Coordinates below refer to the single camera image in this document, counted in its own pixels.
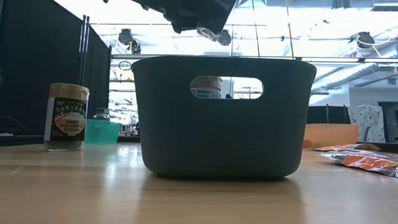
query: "small glass jar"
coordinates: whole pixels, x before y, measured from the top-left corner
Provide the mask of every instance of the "small glass jar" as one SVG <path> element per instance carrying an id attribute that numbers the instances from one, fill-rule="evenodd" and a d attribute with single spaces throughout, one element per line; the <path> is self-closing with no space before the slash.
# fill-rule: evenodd
<path id="1" fill-rule="evenodd" d="M 100 119 L 104 121 L 111 121 L 108 108 L 97 108 L 95 109 L 94 119 Z"/>
<path id="2" fill-rule="evenodd" d="M 50 85 L 44 143 L 48 151 L 78 151 L 84 147 L 86 87 L 66 83 Z"/>

